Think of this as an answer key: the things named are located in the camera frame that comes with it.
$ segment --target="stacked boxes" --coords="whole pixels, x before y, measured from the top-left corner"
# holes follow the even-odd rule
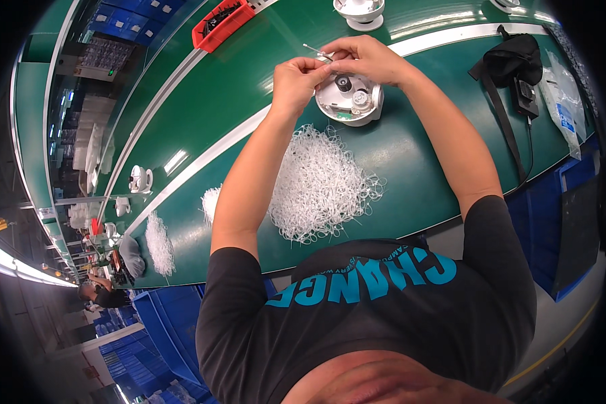
[[[183,0],[104,0],[90,29],[148,46]]]

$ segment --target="clear plastic bag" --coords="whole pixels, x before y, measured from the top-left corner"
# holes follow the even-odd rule
[[[549,50],[546,52],[547,57],[550,59],[550,64],[552,65],[552,73],[554,73],[554,76],[557,78],[561,98],[563,101],[567,102],[573,116],[574,130],[579,138],[581,138],[582,141],[585,141],[587,138],[585,115],[583,113],[582,97],[579,94],[577,83],[574,81],[573,75],[559,63],[559,60],[554,53]]]
[[[572,108],[569,101],[563,99],[562,92],[559,88],[557,77],[552,70],[544,67],[543,78],[539,82],[541,93],[545,99],[550,117],[557,128],[564,135],[564,139],[568,142],[570,156],[577,160],[582,159],[582,152],[579,148],[579,140],[577,139],[574,118],[570,109]]]
[[[149,404],[166,404],[166,401],[164,401],[157,392],[154,392],[152,396],[148,397],[148,402]]]
[[[183,404],[198,404],[198,402],[191,397],[188,390],[186,390],[184,386],[179,383],[172,384],[168,389],[166,389],[166,391],[170,392]]]

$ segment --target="t-shirt sleeve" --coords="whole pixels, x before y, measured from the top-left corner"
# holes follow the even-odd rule
[[[224,400],[220,386],[242,377],[243,352],[266,301],[260,265],[250,253],[225,247],[211,254],[195,340],[200,372],[218,400]]]
[[[508,314],[517,316],[520,323],[530,325],[533,335],[536,320],[534,281],[501,197],[489,195],[469,209],[465,219],[463,262],[492,286]]]

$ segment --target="worker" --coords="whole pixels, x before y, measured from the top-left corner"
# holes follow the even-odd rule
[[[84,283],[79,287],[79,298],[93,301],[104,308],[117,308],[130,305],[130,299],[122,289],[113,289],[112,282],[88,272],[88,278],[94,282]]]
[[[207,386],[225,404],[507,402],[494,393],[532,341],[536,293],[485,141],[376,39],[321,50],[334,61],[276,66],[272,106],[220,191],[196,328]],[[297,118],[331,71],[406,94],[458,199],[463,259],[408,238],[353,240],[299,263],[293,283],[268,300],[257,231]],[[432,198],[423,191],[413,194]]]

